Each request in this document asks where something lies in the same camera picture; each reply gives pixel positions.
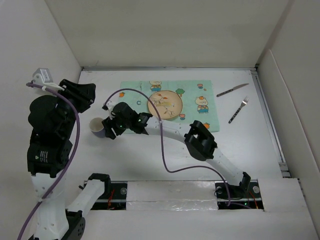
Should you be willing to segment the purple ceramic mug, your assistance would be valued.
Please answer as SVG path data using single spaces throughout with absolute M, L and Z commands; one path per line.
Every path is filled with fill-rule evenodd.
M 102 123 L 104 119 L 101 117 L 95 117 L 89 122 L 90 131 L 98 138 L 105 137 L 105 128 Z

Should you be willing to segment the bird painted ceramic plate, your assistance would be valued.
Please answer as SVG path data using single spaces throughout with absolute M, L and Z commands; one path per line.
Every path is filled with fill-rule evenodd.
M 158 91 L 153 93 L 149 99 L 163 120 L 172 120 L 182 113 L 183 101 L 176 92 L 170 90 Z

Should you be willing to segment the green cartoon placemat cloth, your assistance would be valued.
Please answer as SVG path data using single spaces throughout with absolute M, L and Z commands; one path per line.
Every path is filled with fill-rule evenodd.
M 212 82 L 210 80 L 167 80 L 167 81 L 123 81 L 119 101 L 127 103 L 136 112 L 159 112 L 149 99 L 153 93 L 172 91 L 182 99 L 182 113 L 174 119 L 175 123 L 191 124 L 200 121 L 210 132 L 218 132 L 220 124 L 215 104 Z

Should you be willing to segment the steak knife dark handle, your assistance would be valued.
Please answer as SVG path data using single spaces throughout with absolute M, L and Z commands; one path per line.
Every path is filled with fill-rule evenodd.
M 216 97 L 217 97 L 217 98 L 218 98 L 218 97 L 221 97 L 221 96 L 223 96 L 223 95 L 226 95 L 226 94 L 228 94 L 228 93 L 231 93 L 231 92 L 233 92 L 233 91 L 235 91 L 235 90 L 237 90 L 237 89 L 240 89 L 240 88 L 242 88 L 242 87 L 245 87 L 245 86 L 247 86 L 247 85 L 249 85 L 249 84 L 248 84 L 248 83 L 243 83 L 243 84 L 234 86 L 234 87 L 231 88 L 231 89 L 228 89 L 228 90 L 226 90 L 226 91 L 223 91 L 223 92 L 217 94 Z

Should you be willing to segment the fork dark handle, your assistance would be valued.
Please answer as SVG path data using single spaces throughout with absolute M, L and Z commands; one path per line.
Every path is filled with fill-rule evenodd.
M 242 102 L 241 102 L 241 104 L 240 104 L 240 107 L 236 110 L 236 112 L 233 114 L 233 116 L 232 116 L 232 117 L 230 118 L 230 120 L 228 121 L 229 124 L 231 124 L 231 123 L 233 122 L 233 120 L 236 118 L 236 116 L 237 116 L 238 113 L 241 111 L 241 109 L 248 104 L 248 101 L 249 101 L 249 97 L 246 96 L 246 97 L 242 100 Z

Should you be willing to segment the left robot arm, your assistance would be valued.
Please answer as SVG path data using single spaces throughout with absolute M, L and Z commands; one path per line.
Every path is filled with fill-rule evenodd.
M 45 87 L 46 95 L 29 107 L 32 126 L 27 151 L 27 169 L 31 175 L 37 204 L 34 240 L 79 240 L 86 227 L 86 216 L 98 198 L 112 193 L 108 174 L 93 173 L 73 203 L 66 205 L 66 174 L 78 148 L 71 142 L 72 132 L 80 133 L 80 113 L 88 110 L 96 98 L 96 85 L 62 80 L 59 90 Z

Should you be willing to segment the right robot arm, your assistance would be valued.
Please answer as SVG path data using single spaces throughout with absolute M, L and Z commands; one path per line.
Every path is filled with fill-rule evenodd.
M 224 156 L 214 136 L 198 120 L 191 124 L 175 123 L 150 113 L 137 113 L 127 103 L 120 102 L 102 120 L 102 125 L 105 137 L 112 140 L 131 130 L 136 134 L 159 135 L 184 143 L 191 157 L 207 162 L 222 175 L 235 196 L 243 197 L 249 192 L 251 177 Z

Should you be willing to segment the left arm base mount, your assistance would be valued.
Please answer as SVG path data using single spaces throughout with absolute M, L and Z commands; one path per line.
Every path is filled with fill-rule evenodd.
M 128 183 L 126 181 L 112 181 L 110 193 L 98 198 L 92 210 L 126 210 Z

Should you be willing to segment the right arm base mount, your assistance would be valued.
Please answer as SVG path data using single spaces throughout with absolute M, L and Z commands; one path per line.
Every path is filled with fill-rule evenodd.
M 229 186 L 230 198 L 228 197 L 226 186 L 222 181 L 216 181 L 214 186 L 215 190 L 213 194 L 217 199 L 219 210 L 264 209 L 260 186 L 256 180 L 251 181 L 248 189 L 245 191 Z

